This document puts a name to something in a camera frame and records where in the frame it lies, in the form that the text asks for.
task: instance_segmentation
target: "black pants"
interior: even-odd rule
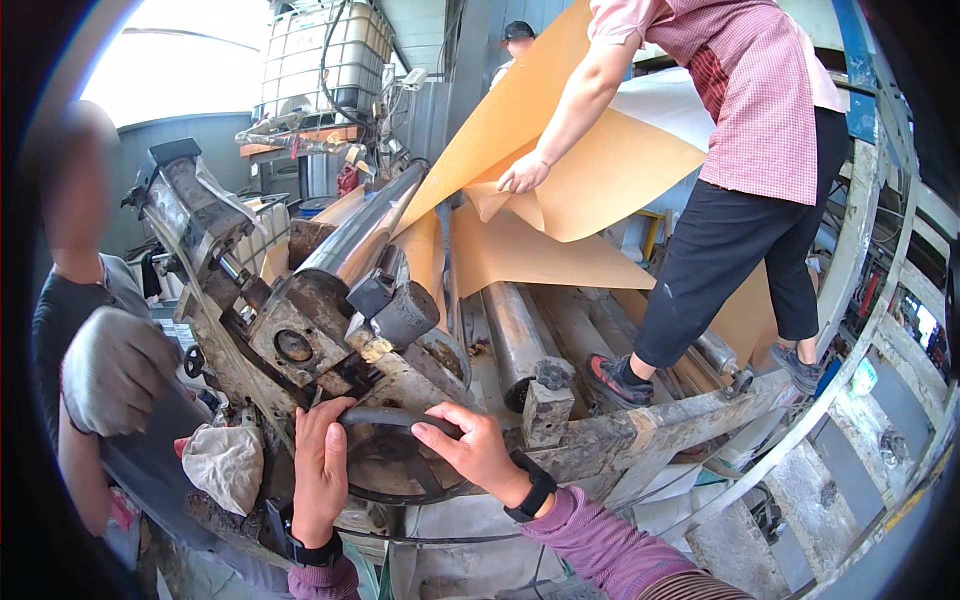
[[[745,194],[697,180],[667,245],[634,353],[671,367],[707,330],[720,307],[766,260],[770,300],[781,338],[811,338],[819,329],[817,297],[805,260],[843,166],[850,138],[843,114],[816,108],[817,203]],[[758,165],[758,177],[765,177]]]

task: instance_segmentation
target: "forearm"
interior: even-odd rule
[[[663,577],[697,566],[661,538],[587,500],[576,487],[557,490],[553,509],[523,526],[524,535],[557,552],[612,600],[636,598]]]
[[[347,557],[331,567],[292,566],[287,573],[290,593],[297,600],[358,600],[357,569]]]
[[[556,164],[587,134],[610,105],[639,47],[638,34],[622,44],[591,45],[566,81],[560,103],[537,143],[537,153]]]
[[[60,402],[60,475],[87,531],[102,536],[110,517],[110,488],[100,465],[100,439],[77,431]]]
[[[603,81],[596,68],[578,66],[567,80],[560,103],[537,143],[540,157],[551,166],[563,158],[597,122],[616,90],[616,86]]]

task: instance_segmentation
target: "blue barrel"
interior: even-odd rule
[[[338,200],[340,198],[337,196],[321,196],[320,198],[305,200],[300,205],[300,216],[303,219],[312,219]]]

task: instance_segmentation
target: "person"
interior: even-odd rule
[[[947,360],[947,332],[937,324],[936,328],[930,333],[930,338],[926,344],[926,357],[930,359],[933,366],[937,368],[944,379],[948,379]]]
[[[333,520],[347,501],[347,435],[336,419],[353,406],[340,397],[304,412],[297,411],[297,457],[291,536],[305,548],[335,546]],[[469,481],[507,507],[523,502],[533,488],[528,473],[507,454],[493,417],[477,415],[444,402],[426,411],[459,426],[453,440],[434,425],[411,428],[426,446]],[[750,596],[692,563],[663,539],[639,531],[612,511],[588,500],[576,486],[546,496],[534,519],[520,527],[523,535],[552,548],[578,575],[592,579],[614,600],[746,600]],[[290,591],[298,600],[358,598],[356,568],[342,553],[332,564],[291,567]]]
[[[507,69],[514,64],[514,61],[522,58],[530,50],[530,46],[534,45],[535,39],[537,39],[537,34],[534,33],[534,29],[524,21],[514,21],[503,28],[503,39],[500,43],[507,47],[507,52],[510,53],[511,58],[493,71],[493,81],[490,82],[490,89],[493,89],[503,79],[503,76],[507,74]]]
[[[674,365],[763,259],[781,338],[772,356],[816,391],[816,295],[804,260],[850,146],[846,102],[804,31],[774,0],[593,0],[590,46],[536,148],[498,189],[532,191],[597,121],[637,48],[657,43],[686,67],[716,123],[634,351],[591,355],[591,384],[624,409],[646,406],[650,377]]]
[[[195,488],[173,442],[206,418],[174,383],[178,352],[149,319],[132,271],[99,252],[109,153],[119,137],[107,114],[87,101],[68,105],[60,131],[41,189],[54,265],[34,313],[33,376],[37,409],[77,512],[92,535],[106,535],[112,480],[177,543],[247,583],[286,593],[283,569],[230,547],[185,511]]]

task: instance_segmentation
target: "black cap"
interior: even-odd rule
[[[515,37],[536,37],[534,29],[524,21],[514,21],[503,28],[503,39],[509,41]]]

